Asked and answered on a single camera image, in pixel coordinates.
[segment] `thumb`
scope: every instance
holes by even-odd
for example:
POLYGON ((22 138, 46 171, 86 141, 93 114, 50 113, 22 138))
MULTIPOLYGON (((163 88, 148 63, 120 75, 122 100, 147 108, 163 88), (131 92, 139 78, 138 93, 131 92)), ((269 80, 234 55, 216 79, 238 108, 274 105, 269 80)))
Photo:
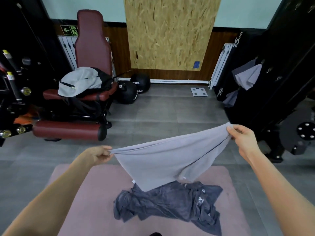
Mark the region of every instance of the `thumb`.
POLYGON ((237 132, 233 127, 227 126, 226 130, 233 136, 237 137, 240 133, 237 132))

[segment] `brown wooden paneling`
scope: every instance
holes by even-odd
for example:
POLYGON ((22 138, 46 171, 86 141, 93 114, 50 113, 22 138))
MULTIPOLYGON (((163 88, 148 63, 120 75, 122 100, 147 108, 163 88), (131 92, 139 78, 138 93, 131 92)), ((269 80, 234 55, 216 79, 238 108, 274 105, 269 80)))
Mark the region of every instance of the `brown wooden paneling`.
MULTIPOLYGON (((57 35, 63 35, 59 25, 55 25, 55 29, 57 35)), ((104 35, 109 37, 111 42, 116 73, 121 74, 131 70, 127 28, 104 27, 103 30, 104 35)), ((200 71, 132 69, 125 77, 141 72, 148 74, 151 79, 210 80, 224 43, 233 43, 237 34, 237 30, 213 30, 200 71)))

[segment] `person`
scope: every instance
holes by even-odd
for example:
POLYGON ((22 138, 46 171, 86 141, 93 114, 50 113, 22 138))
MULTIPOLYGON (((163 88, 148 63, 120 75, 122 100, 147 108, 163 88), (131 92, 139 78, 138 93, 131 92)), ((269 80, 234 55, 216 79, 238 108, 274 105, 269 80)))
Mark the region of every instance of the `person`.
MULTIPOLYGON (((265 191, 286 236, 315 232, 315 207, 304 198, 262 154, 254 132, 241 125, 227 128, 265 191)), ((73 199, 91 167, 112 158, 110 146, 91 147, 81 153, 56 181, 47 186, 17 216, 3 236, 57 235, 73 199)))

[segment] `wooden board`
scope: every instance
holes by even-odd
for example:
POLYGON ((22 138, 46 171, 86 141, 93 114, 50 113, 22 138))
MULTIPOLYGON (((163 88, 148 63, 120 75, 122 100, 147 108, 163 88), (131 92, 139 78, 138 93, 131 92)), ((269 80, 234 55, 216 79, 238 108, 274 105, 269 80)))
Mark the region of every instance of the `wooden board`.
POLYGON ((201 69, 221 0, 124 1, 132 68, 201 69))

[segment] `medicine ball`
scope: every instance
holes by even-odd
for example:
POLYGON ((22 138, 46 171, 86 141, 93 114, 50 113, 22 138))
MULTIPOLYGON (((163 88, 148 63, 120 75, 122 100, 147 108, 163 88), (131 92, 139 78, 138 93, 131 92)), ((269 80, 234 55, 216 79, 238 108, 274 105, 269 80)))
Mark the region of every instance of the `medicine ball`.
POLYGON ((115 97, 122 104, 132 104, 138 96, 138 90, 134 83, 126 80, 118 81, 115 97))
POLYGON ((142 73, 132 75, 130 81, 137 86, 139 93, 145 93, 149 90, 151 85, 150 77, 142 73))

